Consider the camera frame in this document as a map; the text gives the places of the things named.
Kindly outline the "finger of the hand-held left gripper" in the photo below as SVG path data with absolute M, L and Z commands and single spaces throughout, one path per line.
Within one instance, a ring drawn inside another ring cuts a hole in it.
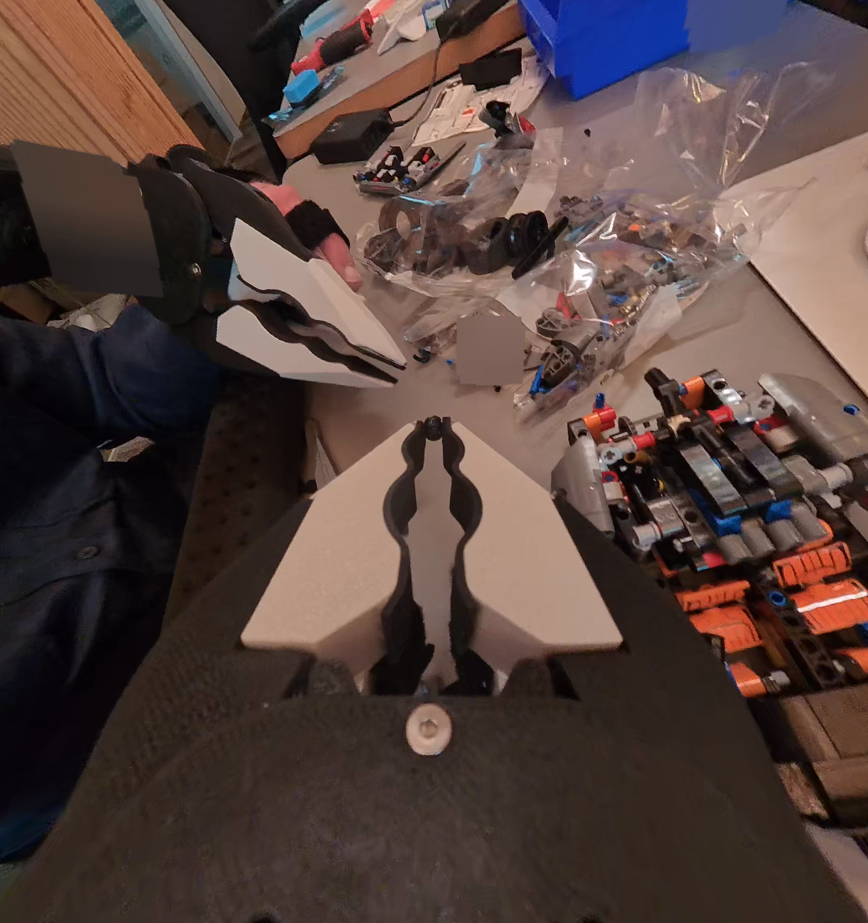
M 323 320 L 356 345 L 399 360 L 405 355 L 363 296 L 354 293 L 325 260 L 302 260 L 265 234 L 236 219 L 230 248 L 228 309 L 245 302 L 278 306 L 284 317 Z
M 284 317 L 278 306 L 245 302 L 216 322 L 216 341 L 276 375 L 344 387 L 392 387 L 400 362 L 356 345 L 323 320 Z

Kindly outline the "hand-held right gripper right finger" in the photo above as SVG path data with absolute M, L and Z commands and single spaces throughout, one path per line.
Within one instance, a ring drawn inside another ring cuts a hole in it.
M 616 651 L 624 643 L 550 493 L 470 429 L 443 422 L 444 481 L 461 475 L 481 513 L 465 525 L 441 514 L 441 678 L 455 679 L 450 612 L 453 570 L 472 613 L 454 624 L 493 671 L 508 675 L 522 660 L 564 653 Z

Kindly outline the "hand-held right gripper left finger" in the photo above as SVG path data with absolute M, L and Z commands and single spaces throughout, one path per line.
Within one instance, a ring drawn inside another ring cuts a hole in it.
M 417 691 L 433 646 L 407 535 L 427 442 L 423 422 L 408 424 L 313 496 L 242 645 L 340 661 L 378 694 Z

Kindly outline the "lego car model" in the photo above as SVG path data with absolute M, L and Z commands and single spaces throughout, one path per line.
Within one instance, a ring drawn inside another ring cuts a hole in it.
M 868 858 L 868 417 L 800 375 L 645 381 L 656 412 L 567 421 L 552 491 L 673 596 L 800 813 Z

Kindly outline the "black lego beam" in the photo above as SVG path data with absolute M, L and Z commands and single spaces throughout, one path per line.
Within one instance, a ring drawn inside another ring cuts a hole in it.
M 527 231 L 524 251 L 511 271 L 511 279 L 515 282 L 553 257 L 556 241 L 570 224 L 565 214 L 559 215 L 552 225 L 547 223 L 546 215 L 542 212 L 533 212 L 526 218 L 528 223 L 524 228 Z

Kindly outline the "grey black lego subassembly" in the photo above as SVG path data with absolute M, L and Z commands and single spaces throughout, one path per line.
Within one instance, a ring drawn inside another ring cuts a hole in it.
M 392 145 L 356 171 L 353 180 L 365 196 L 388 199 L 412 194 L 437 179 L 464 148 L 461 141 L 443 154 L 429 146 L 405 154 L 402 148 Z

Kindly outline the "clear bag of lego liftarms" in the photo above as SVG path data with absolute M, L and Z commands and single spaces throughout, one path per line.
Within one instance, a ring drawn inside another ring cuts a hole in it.
M 612 294 L 596 285 L 565 296 L 545 313 L 547 344 L 532 374 L 515 393 L 520 420 L 560 409 L 579 392 L 605 384 L 651 350 L 681 318 L 675 284 L 643 285 Z

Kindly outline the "person's left hand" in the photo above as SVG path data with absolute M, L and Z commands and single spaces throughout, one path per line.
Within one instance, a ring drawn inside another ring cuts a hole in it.
M 305 200 L 286 184 L 253 181 L 250 185 L 274 204 L 304 248 L 329 263 L 353 291 L 360 289 L 362 277 L 351 255 L 348 237 L 329 210 Z

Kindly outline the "black box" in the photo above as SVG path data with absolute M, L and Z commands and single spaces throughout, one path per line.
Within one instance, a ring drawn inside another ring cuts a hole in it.
M 313 139 L 310 154 L 322 165 L 366 162 L 393 132 L 389 109 L 344 113 Z

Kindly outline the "blue rectangular block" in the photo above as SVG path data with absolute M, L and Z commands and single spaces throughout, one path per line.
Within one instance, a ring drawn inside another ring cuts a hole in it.
M 347 67 L 343 63 L 326 68 L 322 73 L 307 69 L 298 75 L 292 75 L 284 87 L 285 106 L 300 110 L 311 106 L 335 88 L 346 75 Z

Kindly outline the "wooden pillar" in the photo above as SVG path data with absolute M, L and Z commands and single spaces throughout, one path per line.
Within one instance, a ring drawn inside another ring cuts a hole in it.
M 197 147 L 95 2 L 0 1 L 0 144 L 31 141 L 122 165 Z

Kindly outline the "white sticker sheet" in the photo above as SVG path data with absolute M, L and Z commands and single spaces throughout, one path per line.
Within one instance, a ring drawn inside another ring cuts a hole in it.
M 435 143 L 465 133 L 485 129 L 479 114 L 491 101 L 507 102 L 512 113 L 524 113 L 536 101 L 549 72 L 532 57 L 523 60 L 521 74 L 510 83 L 486 90 L 463 84 L 456 76 L 439 89 L 426 119 L 412 136 L 415 147 Z

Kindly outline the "long wooden desk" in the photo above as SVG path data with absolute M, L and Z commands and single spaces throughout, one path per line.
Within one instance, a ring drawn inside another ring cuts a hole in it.
M 436 31 L 421 40 L 402 41 L 378 55 L 373 46 L 345 62 L 344 79 L 324 98 L 296 119 L 282 125 L 274 140 L 288 160 L 310 151 L 313 139 L 337 116 L 372 109 L 394 109 L 406 100 L 420 98 L 436 74 L 443 79 L 460 64 L 502 49 L 524 35 L 516 2 L 507 2 L 468 35 L 452 39 L 441 48 Z

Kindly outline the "red black hand tool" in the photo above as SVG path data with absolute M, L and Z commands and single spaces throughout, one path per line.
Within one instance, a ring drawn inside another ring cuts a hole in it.
M 300 75 L 310 70 L 319 73 L 344 62 L 371 43 L 372 28 L 372 14 L 365 9 L 347 26 L 320 40 L 310 54 L 293 63 L 291 73 Z

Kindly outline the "white folded paper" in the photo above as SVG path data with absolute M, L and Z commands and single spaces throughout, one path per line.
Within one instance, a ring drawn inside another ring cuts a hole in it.
M 432 28 L 439 12 L 435 11 L 439 2 L 433 1 L 395 1 L 382 13 L 377 25 L 382 28 L 382 38 L 374 39 L 378 55 L 394 48 L 401 41 L 421 40 Z

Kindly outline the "black pouch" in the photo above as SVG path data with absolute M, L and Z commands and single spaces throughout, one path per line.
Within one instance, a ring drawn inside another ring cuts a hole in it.
M 522 50 L 520 47 L 491 52 L 459 66 L 463 86 L 473 87 L 475 91 L 507 86 L 521 73 Z

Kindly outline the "black case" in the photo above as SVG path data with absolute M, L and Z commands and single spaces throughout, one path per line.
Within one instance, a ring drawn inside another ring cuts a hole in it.
M 506 1 L 451 1 L 435 20 L 440 43 L 468 35 L 506 4 Z

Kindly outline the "blue plastic bin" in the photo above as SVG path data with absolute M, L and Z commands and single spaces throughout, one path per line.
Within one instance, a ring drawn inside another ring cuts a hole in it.
M 579 100 L 689 49 L 686 1 L 519 1 L 538 61 Z

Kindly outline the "white book stand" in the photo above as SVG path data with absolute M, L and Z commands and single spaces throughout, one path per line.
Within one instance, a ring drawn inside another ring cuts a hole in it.
M 868 398 L 868 132 L 723 194 L 752 204 L 792 192 L 751 263 Z

